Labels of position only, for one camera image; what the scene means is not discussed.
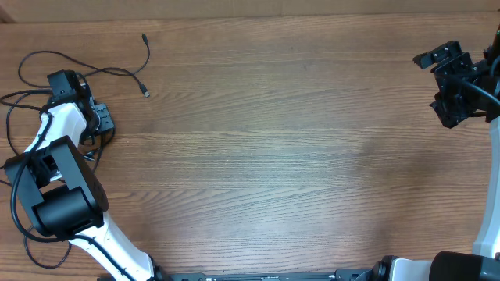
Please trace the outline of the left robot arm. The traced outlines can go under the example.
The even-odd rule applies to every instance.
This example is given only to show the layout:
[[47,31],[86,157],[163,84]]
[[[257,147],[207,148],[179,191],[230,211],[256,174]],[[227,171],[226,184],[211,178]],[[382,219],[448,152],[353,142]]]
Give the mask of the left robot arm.
[[115,224],[104,188],[78,150],[113,129],[106,106],[95,103],[88,83],[72,70],[52,73],[48,82],[36,137],[4,164],[16,228],[28,240],[81,248],[114,280],[165,280],[162,268]]

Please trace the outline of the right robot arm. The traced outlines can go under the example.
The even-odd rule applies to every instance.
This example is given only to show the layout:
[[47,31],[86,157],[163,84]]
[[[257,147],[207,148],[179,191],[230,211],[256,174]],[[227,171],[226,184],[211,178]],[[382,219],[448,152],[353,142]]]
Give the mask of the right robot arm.
[[491,175],[484,217],[469,254],[441,251],[430,261],[385,256],[371,269],[343,273],[332,280],[497,280],[499,278],[499,39],[472,62],[458,41],[449,41],[413,59],[429,68],[439,91],[431,108],[442,126],[453,128],[462,121],[483,117],[491,138]]

